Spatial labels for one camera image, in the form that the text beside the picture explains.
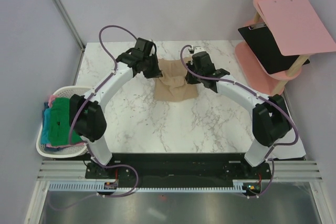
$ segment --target wooden post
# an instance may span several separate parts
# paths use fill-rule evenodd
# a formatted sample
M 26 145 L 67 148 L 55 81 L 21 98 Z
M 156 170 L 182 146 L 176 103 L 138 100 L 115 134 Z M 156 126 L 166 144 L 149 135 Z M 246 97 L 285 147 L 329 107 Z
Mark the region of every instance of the wooden post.
M 309 56 L 310 55 L 300 55 L 293 63 L 293 65 L 286 71 L 286 75 L 288 77 L 293 77 L 299 71 L 299 69 L 302 67 L 305 61 L 309 59 Z M 272 90 L 271 95 L 278 94 L 284 88 L 287 82 L 288 81 L 279 81 L 278 84 Z
M 259 15 L 258 12 L 256 12 L 255 15 L 254 15 L 254 17 L 253 17 L 253 23 L 254 24 L 258 23 L 259 19 L 260 19 L 260 15 Z

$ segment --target laundry basket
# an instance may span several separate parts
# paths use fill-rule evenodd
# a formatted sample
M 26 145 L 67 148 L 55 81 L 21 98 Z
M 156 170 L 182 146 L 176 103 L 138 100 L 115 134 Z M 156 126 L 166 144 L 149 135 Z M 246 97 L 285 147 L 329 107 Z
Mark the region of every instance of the laundry basket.
M 67 86 L 67 87 L 63 87 L 57 90 L 54 93 L 54 95 L 57 95 L 59 97 L 71 98 L 74 94 L 83 95 L 85 92 L 87 92 L 90 89 L 91 88 L 89 87 Z M 45 150 L 46 145 L 40 143 L 41 133 L 42 133 L 42 125 L 40 127 L 40 131 L 37 136 L 36 149 L 37 149 L 37 152 L 43 157 L 69 158 L 69 157 L 76 157 L 76 156 L 82 155 L 87 152 L 86 146 L 72 146 L 72 147 L 64 148 L 63 150 L 60 150 L 57 152 L 49 152 Z

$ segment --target gray wall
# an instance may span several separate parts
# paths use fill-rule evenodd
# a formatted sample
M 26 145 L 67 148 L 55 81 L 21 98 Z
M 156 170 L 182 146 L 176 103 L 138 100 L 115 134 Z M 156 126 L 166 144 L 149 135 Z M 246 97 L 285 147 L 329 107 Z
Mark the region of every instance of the gray wall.
M 43 102 L 71 84 L 79 48 L 51 0 L 0 0 L 0 223 L 23 223 Z
M 336 0 L 310 0 L 336 40 Z M 310 158 L 318 162 L 336 208 L 336 53 L 311 57 L 311 64 L 286 87 L 293 117 Z
M 252 0 L 62 0 L 84 42 L 98 41 L 108 24 L 154 40 L 241 39 L 237 28 L 252 19 Z M 129 41 L 108 31 L 106 41 Z

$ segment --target table surface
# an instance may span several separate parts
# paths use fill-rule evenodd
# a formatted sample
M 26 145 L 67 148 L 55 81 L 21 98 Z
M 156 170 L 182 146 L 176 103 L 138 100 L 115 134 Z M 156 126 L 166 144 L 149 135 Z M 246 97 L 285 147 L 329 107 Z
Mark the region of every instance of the table surface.
M 284 56 L 336 51 L 336 43 L 308 0 L 261 0 L 265 22 Z
M 216 68 L 228 70 L 246 84 L 234 57 L 237 41 L 156 41 L 158 57 L 178 59 L 186 44 L 202 46 Z M 116 57 L 134 46 L 134 42 L 107 42 Z M 113 62 L 98 42 L 87 44 L 76 85 L 95 86 L 109 71 Z M 249 113 L 231 99 L 203 85 L 197 85 L 199 96 L 183 102 L 153 99 L 154 81 L 138 74 L 111 99 L 105 110 L 108 123 L 105 132 L 111 152 L 133 153 L 228 153 L 246 152 L 252 142 Z M 298 155 L 304 153 L 301 140 Z

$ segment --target marble tabletop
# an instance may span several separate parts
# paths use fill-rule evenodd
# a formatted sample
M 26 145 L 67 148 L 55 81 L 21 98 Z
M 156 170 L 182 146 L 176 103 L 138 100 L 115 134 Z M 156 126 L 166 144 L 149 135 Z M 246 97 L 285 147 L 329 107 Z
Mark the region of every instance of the marble tabletop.
M 234 56 L 233 41 L 155 41 L 158 57 L 179 59 L 186 44 L 201 46 L 216 68 L 228 70 L 246 84 Z M 134 42 L 106 42 L 117 57 Z M 109 71 L 113 61 L 98 42 L 87 44 L 76 85 L 95 86 Z M 198 84 L 199 96 L 182 102 L 153 99 L 154 80 L 138 74 L 111 99 L 105 110 L 105 132 L 111 152 L 133 153 L 228 153 L 246 152 L 252 142 L 249 113 L 231 99 Z

